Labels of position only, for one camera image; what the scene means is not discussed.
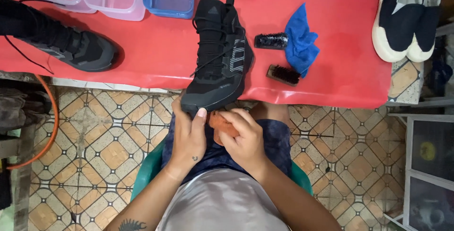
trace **black shoelace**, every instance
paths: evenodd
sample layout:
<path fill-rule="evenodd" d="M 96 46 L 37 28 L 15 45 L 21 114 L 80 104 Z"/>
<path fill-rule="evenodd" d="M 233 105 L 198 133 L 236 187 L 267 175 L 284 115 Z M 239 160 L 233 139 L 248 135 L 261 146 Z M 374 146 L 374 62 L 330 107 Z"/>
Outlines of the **black shoelace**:
<path fill-rule="evenodd" d="M 203 17 L 194 17 L 194 19 L 192 20 L 192 26 L 194 26 L 194 28 L 196 29 L 197 31 L 197 34 L 201 33 L 202 31 L 218 31 L 218 32 L 221 32 L 225 35 L 227 35 L 227 31 L 225 30 L 222 30 L 222 29 L 216 29 L 216 28 L 203 28 L 203 29 L 198 29 L 197 26 L 196 26 L 196 20 L 206 20 L 208 22 L 212 22 L 212 23 L 218 23 L 218 22 L 213 22 L 209 19 L 206 19 L 206 18 L 203 18 Z M 221 25 L 221 28 L 225 27 L 226 25 L 224 25 L 223 23 L 219 23 Z M 235 26 L 235 28 L 238 28 L 238 29 L 241 29 L 243 31 L 243 34 L 245 33 L 244 31 L 244 28 L 241 27 L 241 26 Z M 201 45 L 201 44 L 219 44 L 220 46 L 223 46 L 225 47 L 226 44 L 228 42 L 220 42 L 220 41 L 215 41 L 215 40 L 201 40 L 200 42 L 198 42 L 197 44 L 198 45 Z M 202 65 L 198 65 L 197 64 L 197 68 L 196 70 L 190 75 L 190 77 L 192 77 L 194 74 L 196 74 L 198 71 L 200 71 L 203 67 L 209 65 L 209 66 L 213 66 L 215 68 L 222 68 L 223 64 L 222 63 L 213 63 L 214 60 L 224 56 L 225 54 L 227 54 L 229 51 L 231 51 L 233 48 L 235 48 L 235 44 L 233 44 L 233 46 L 231 46 L 230 48 L 227 48 L 227 50 L 225 50 L 224 52 L 222 52 L 221 54 L 218 54 L 217 56 L 215 56 L 214 58 L 210 59 L 209 61 L 205 62 L 204 64 Z"/>
<path fill-rule="evenodd" d="M 47 0 L 20 0 L 19 2 L 22 3 L 22 2 L 28 2 L 28 1 L 37 1 L 37 2 L 47 2 L 47 3 L 51 3 L 51 4 L 55 4 L 55 5 L 60 5 L 60 6 L 63 6 L 65 7 L 66 5 L 64 4 L 60 4 L 60 3 L 56 3 L 56 2 L 51 2 L 51 1 L 47 1 Z M 38 20 L 36 19 L 36 17 L 33 15 L 34 19 L 35 19 L 35 22 L 36 24 L 39 26 L 41 23 L 38 22 Z M 57 35 L 59 33 L 59 31 L 55 30 L 54 28 L 58 28 L 58 27 L 62 27 L 60 22 L 58 21 L 55 21 L 55 20 L 52 20 L 50 18 L 48 18 L 47 16 L 44 16 L 45 19 L 46 19 L 46 26 L 41 26 L 38 30 L 38 36 L 41 36 L 42 38 L 44 38 L 43 35 L 51 35 L 52 37 L 49 38 L 49 40 L 47 42 L 44 42 L 48 47 L 51 46 L 56 38 L 57 38 Z M 74 31 L 74 29 L 72 29 L 71 27 L 64 27 L 65 30 L 67 30 L 67 38 L 66 38 L 66 41 L 65 41 L 65 46 L 63 47 L 63 49 L 60 49 L 61 52 L 64 52 L 66 50 L 66 48 L 68 47 L 69 45 L 69 42 L 70 42 L 70 37 Z M 17 52 L 19 52 L 19 54 L 21 54 L 25 59 L 27 59 L 28 61 L 30 61 L 31 63 L 35 64 L 35 65 L 38 65 L 39 67 L 43 68 L 44 70 L 48 71 L 50 74 L 54 75 L 54 73 L 50 70 L 48 70 L 46 67 L 42 66 L 41 64 L 39 63 L 36 63 L 34 61 L 32 61 L 30 58 L 28 58 L 24 53 L 22 53 L 22 51 L 19 50 L 19 48 L 17 48 L 10 40 L 9 38 L 5 35 L 4 36 L 6 41 L 13 47 L 15 48 L 15 50 L 17 50 Z"/>

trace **wrist tattoo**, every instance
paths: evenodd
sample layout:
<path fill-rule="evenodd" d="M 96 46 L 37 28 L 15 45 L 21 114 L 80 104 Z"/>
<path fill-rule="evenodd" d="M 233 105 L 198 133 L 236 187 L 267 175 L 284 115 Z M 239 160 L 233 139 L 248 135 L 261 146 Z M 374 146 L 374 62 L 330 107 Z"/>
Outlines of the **wrist tattoo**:
<path fill-rule="evenodd" d="M 145 222 L 139 222 L 132 219 L 124 220 L 121 222 L 118 231 L 139 231 L 147 228 L 146 226 L 142 227 L 142 225 L 145 225 Z"/>

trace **black sneaker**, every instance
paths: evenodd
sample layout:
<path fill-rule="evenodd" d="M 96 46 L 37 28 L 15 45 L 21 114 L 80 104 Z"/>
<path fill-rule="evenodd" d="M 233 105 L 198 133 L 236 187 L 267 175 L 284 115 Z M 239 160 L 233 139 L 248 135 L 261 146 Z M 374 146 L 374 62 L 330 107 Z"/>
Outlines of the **black sneaker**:
<path fill-rule="evenodd" d="M 435 34 L 441 15 L 440 2 L 441 0 L 423 0 L 424 13 L 415 31 L 415 38 L 408 48 L 408 59 L 422 62 L 432 56 Z"/>
<path fill-rule="evenodd" d="M 380 0 L 372 27 L 372 42 L 381 59 L 402 60 L 424 12 L 422 0 Z"/>
<path fill-rule="evenodd" d="M 0 0 L 0 35 L 27 42 L 81 71 L 106 71 L 116 61 L 117 49 L 107 39 L 90 31 L 66 27 L 14 0 Z"/>
<path fill-rule="evenodd" d="M 234 0 L 200 0 L 192 24 L 200 35 L 194 80 L 181 99 L 185 112 L 217 110 L 244 91 L 254 54 L 238 20 Z"/>

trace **red table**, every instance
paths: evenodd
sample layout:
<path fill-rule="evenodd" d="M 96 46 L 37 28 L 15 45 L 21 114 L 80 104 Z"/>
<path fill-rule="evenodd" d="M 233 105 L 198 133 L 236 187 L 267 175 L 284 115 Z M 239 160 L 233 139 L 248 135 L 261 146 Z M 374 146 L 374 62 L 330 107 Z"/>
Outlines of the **red table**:
<path fill-rule="evenodd" d="M 320 54 L 297 87 L 265 77 L 270 64 L 288 65 L 283 51 L 253 49 L 256 61 L 241 99 L 273 103 L 374 108 L 387 100 L 391 64 L 380 60 L 371 40 L 378 0 L 235 0 L 241 24 L 253 45 L 255 35 L 284 31 L 290 16 L 306 2 L 311 31 Z M 96 14 L 62 11 L 52 4 L 27 2 L 66 25 L 90 29 L 120 46 L 114 69 L 88 73 L 73 69 L 24 42 L 13 43 L 54 77 L 129 84 L 144 88 L 185 88 L 196 67 L 198 35 L 191 20 L 156 17 L 146 12 L 141 22 Z M 0 69 L 50 76 L 0 39 Z"/>

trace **patterned tile floor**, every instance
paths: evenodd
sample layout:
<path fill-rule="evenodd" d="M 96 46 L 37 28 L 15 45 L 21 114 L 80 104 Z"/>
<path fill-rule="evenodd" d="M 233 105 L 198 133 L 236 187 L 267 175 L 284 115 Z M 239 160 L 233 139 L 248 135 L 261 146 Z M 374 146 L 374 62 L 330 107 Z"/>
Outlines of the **patterned tile floor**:
<path fill-rule="evenodd" d="M 67 88 L 53 147 L 32 164 L 30 231 L 101 231 L 129 203 L 139 166 L 167 135 L 175 96 Z M 252 107 L 242 101 L 236 105 Z M 402 204 L 405 127 L 375 110 L 289 106 L 291 157 L 346 231 L 385 231 Z M 37 150 L 53 122 L 36 133 Z"/>

